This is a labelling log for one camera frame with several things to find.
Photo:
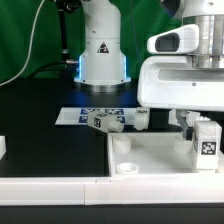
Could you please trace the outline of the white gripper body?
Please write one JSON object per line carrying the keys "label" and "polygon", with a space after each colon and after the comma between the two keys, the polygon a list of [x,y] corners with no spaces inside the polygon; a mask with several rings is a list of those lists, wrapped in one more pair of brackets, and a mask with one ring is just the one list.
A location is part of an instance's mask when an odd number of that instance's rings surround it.
{"label": "white gripper body", "polygon": [[224,111],[224,69],[194,68],[191,53],[198,46],[195,24],[148,39],[152,56],[141,66],[137,89],[142,107]]}

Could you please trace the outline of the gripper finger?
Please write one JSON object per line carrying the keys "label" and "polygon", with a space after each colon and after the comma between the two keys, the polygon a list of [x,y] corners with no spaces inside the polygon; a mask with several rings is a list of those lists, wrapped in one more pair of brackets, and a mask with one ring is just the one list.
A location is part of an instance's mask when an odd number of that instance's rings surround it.
{"label": "gripper finger", "polygon": [[185,140],[191,140],[193,136],[193,128],[187,124],[187,111],[177,110],[176,119],[182,129],[182,135]]}

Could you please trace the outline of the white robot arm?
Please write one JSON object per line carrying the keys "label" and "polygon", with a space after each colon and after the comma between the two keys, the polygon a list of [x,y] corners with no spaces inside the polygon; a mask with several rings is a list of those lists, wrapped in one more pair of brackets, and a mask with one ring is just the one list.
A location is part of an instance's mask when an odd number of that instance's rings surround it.
{"label": "white robot arm", "polygon": [[[120,50],[120,12],[109,0],[81,0],[85,51],[75,81],[109,91],[130,81]],[[224,112],[224,0],[160,0],[182,25],[147,41],[137,100],[143,107]]]}

